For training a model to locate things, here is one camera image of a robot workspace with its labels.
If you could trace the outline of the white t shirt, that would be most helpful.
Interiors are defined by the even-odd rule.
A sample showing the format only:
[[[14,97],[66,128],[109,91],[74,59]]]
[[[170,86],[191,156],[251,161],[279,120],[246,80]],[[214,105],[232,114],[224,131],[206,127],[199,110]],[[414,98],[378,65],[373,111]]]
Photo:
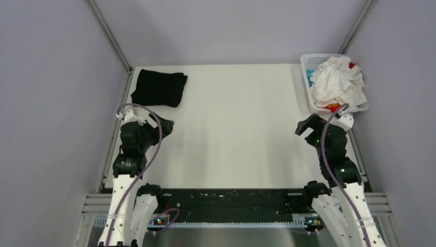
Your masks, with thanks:
[[[310,87],[315,106],[324,108],[332,103],[358,107],[368,102],[363,89],[365,83],[361,67],[356,65],[352,69],[350,57],[330,57],[312,73],[313,81]]]

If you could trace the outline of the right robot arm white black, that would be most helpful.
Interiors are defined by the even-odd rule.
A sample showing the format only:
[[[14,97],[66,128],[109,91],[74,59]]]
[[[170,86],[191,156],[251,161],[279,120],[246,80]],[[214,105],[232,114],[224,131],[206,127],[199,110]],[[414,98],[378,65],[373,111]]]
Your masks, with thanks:
[[[302,207],[315,212],[338,246],[386,246],[368,206],[364,183],[347,156],[343,124],[333,125],[317,114],[298,122],[295,134],[305,138],[318,155],[327,184],[310,181],[303,188]]]

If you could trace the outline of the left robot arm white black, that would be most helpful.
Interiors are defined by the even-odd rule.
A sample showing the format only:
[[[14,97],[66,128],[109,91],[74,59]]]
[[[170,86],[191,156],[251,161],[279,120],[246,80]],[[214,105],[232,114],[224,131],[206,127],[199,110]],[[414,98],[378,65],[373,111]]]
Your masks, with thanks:
[[[163,210],[159,186],[142,186],[146,152],[160,146],[173,131],[174,121],[154,116],[153,127],[138,116],[120,127],[121,145],[113,163],[113,190],[106,224],[97,246],[141,246],[154,213]]]

